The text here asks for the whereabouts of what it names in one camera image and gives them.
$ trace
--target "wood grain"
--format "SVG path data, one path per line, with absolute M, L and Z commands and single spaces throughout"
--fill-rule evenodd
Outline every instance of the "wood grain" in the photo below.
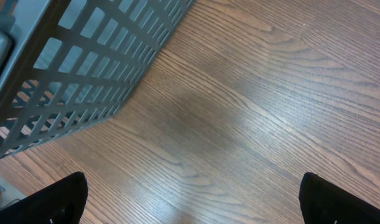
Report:
M 78 170 L 83 223 L 302 223 L 305 172 L 380 208 L 380 1 L 198 0 L 114 118 L 0 161 Z

